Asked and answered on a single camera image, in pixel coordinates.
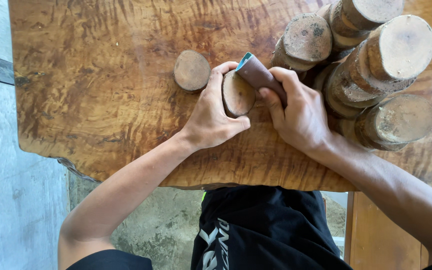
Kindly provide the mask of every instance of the folded sandpaper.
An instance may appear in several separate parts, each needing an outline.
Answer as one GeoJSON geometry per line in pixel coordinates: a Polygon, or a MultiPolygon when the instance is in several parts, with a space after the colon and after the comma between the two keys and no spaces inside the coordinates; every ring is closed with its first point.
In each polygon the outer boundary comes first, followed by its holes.
{"type": "Polygon", "coordinates": [[[262,87],[272,89],[279,96],[283,108],[286,108],[288,105],[288,97],[283,85],[276,80],[273,74],[251,52],[247,52],[243,59],[241,59],[236,68],[236,73],[254,89],[262,87]]]}

